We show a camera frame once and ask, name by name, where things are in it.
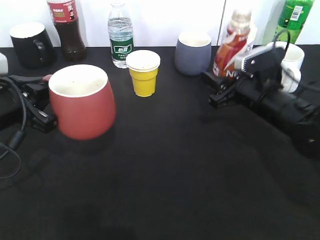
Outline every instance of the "plastic bottle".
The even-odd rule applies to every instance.
[[[76,0],[47,0],[47,3],[59,34],[63,57],[72,62],[82,60],[86,47],[80,34]]]
[[[291,36],[290,43],[296,43],[313,4],[314,0],[286,0],[275,35],[283,29],[287,29]],[[281,34],[278,40],[286,42],[287,35]]]
[[[113,64],[126,69],[126,57],[134,50],[134,33],[129,9],[124,2],[111,3],[108,32]]]
[[[235,56],[247,51],[247,39],[250,32],[251,11],[236,9],[227,27],[228,37],[219,47],[213,63],[213,74],[219,77],[234,79]]]

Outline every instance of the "water bottle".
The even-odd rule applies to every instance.
[[[134,50],[134,32],[129,9],[124,2],[111,3],[108,32],[113,64],[126,69],[126,57]]]

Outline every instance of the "yellow paper cup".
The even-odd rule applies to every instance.
[[[133,89],[140,97],[149,97],[156,91],[160,56],[149,50],[133,51],[126,57]]]

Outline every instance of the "green bottle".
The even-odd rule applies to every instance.
[[[296,43],[299,34],[304,27],[309,12],[315,0],[286,0],[280,15],[275,35],[283,29],[290,33],[290,43]],[[278,41],[287,41],[287,35],[281,34]]]

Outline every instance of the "black mug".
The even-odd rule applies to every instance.
[[[42,23],[19,24],[12,27],[9,34],[22,66],[41,68],[56,59],[55,49]]]

